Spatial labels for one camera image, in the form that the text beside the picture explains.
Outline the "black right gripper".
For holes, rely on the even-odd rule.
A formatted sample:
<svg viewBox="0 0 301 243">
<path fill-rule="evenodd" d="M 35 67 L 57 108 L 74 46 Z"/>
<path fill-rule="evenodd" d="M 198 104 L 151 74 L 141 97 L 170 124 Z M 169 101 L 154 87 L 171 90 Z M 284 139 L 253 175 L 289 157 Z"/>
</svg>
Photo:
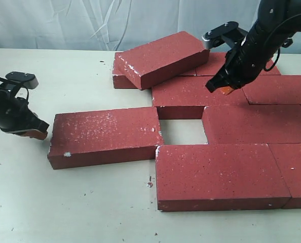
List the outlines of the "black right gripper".
<svg viewBox="0 0 301 243">
<path fill-rule="evenodd" d="M 229 95 L 254 81 L 276 53 L 276 45 L 267 44 L 268 32 L 250 32 L 228 55 L 224 67 L 205 85 L 210 93 L 220 89 Z"/>
</svg>

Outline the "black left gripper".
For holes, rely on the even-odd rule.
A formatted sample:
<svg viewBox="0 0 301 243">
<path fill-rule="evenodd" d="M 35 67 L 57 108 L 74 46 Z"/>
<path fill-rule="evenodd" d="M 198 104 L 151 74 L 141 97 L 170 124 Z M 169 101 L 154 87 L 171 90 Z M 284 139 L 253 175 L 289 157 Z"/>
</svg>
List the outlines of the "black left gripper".
<svg viewBox="0 0 301 243">
<path fill-rule="evenodd" d="M 49 124 L 39 119 L 29 108 L 28 101 L 0 88 L 0 130 L 21 137 L 45 140 Z"/>
</svg>

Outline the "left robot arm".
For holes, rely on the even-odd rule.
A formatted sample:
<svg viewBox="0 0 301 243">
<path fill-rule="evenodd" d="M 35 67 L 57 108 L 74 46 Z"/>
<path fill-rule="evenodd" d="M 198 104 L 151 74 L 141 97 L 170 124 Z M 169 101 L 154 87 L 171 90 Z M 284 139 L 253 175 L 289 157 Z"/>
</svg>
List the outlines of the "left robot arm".
<svg viewBox="0 0 301 243">
<path fill-rule="evenodd" d="M 39 85 L 36 76 L 12 71 L 4 78 L 0 77 L 0 82 L 0 130 L 21 137 L 45 140 L 49 124 L 29 109 L 29 96 L 17 96 L 21 88 L 29 91 Z"/>
</svg>

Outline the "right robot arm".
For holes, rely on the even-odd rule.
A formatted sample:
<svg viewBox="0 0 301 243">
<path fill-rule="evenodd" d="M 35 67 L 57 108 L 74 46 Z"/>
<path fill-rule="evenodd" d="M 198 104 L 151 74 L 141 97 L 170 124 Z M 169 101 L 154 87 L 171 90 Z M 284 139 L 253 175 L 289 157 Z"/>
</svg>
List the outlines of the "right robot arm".
<svg viewBox="0 0 301 243">
<path fill-rule="evenodd" d="M 229 87 L 237 90 L 253 82 L 281 48 L 292 45 L 292 37 L 301 32 L 301 1 L 261 1 L 257 20 L 249 31 L 230 21 L 202 36 L 207 50 L 227 44 L 230 50 L 217 74 L 206 83 L 213 93 Z"/>
</svg>

